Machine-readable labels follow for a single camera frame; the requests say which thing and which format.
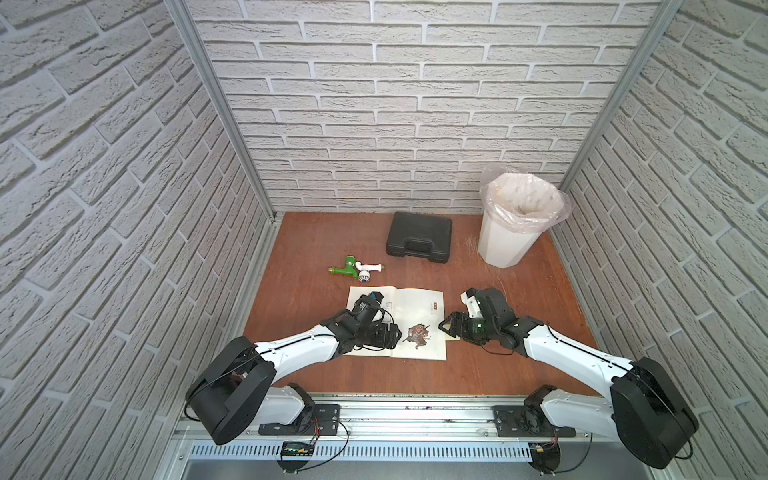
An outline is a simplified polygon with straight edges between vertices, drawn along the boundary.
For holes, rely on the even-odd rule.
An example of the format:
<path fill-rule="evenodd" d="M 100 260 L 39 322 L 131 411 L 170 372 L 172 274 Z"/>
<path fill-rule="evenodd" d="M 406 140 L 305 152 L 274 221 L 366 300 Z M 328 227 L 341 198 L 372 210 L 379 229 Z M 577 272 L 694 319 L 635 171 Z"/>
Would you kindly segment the illustrated comic book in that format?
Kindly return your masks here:
<path fill-rule="evenodd" d="M 447 360 L 446 342 L 449 336 L 439 329 L 439 324 L 445 319 L 442 292 L 392 286 L 351 287 L 347 307 L 352 309 L 361 295 L 373 291 L 383 295 L 381 306 L 385 312 L 380 313 L 377 319 L 396 324 L 402 336 L 394 349 L 365 347 L 353 350 L 351 356 Z"/>

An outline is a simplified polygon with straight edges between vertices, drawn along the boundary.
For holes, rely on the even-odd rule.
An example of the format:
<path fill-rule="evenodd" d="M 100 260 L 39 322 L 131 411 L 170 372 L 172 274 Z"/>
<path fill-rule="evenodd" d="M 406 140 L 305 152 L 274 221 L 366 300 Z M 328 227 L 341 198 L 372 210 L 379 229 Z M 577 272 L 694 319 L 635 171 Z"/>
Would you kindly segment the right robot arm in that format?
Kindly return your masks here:
<path fill-rule="evenodd" d="M 517 315 L 496 288 L 471 288 L 439 325 L 452 338 L 484 347 L 491 341 L 511 353 L 547 364 L 593 390 L 592 395 L 544 385 L 524 401 L 536 425 L 573 428 L 620 442 L 642 463 L 664 469 L 693 454 L 699 422 L 664 367 L 589 347 L 530 316 Z"/>

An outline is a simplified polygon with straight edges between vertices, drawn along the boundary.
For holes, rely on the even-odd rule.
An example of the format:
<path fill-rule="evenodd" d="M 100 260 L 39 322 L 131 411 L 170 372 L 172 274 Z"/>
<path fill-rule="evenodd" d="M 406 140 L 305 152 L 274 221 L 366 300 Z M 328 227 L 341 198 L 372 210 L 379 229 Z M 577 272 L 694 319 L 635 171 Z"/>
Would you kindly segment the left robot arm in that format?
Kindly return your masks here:
<path fill-rule="evenodd" d="M 323 428 L 315 401 L 300 386 L 276 387 L 284 377 L 356 350 L 392 350 L 402 337 L 384 295 L 373 291 L 311 329 L 280 340 L 231 340 L 185 394 L 184 414 L 224 445 L 252 424 L 262 434 L 318 435 Z"/>

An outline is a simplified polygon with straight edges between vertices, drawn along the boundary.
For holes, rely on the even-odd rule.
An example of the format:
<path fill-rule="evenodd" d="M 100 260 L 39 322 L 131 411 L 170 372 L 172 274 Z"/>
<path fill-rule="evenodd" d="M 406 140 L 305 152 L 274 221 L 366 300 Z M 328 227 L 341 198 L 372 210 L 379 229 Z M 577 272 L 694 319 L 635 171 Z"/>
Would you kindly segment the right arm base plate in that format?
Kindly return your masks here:
<path fill-rule="evenodd" d="M 525 405 L 496 405 L 491 407 L 493 423 L 500 438 L 574 438 L 576 430 L 556 427 L 537 408 Z"/>

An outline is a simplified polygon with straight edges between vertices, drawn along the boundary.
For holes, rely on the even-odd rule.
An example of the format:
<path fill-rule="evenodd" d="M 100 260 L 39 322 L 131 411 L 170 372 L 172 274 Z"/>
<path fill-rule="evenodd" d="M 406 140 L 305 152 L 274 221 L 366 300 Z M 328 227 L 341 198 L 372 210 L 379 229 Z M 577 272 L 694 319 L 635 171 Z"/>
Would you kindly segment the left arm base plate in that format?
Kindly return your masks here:
<path fill-rule="evenodd" d="M 261 436 L 336 436 L 339 428 L 339 404 L 315 404 L 305 407 L 290 424 L 263 424 L 258 428 Z"/>

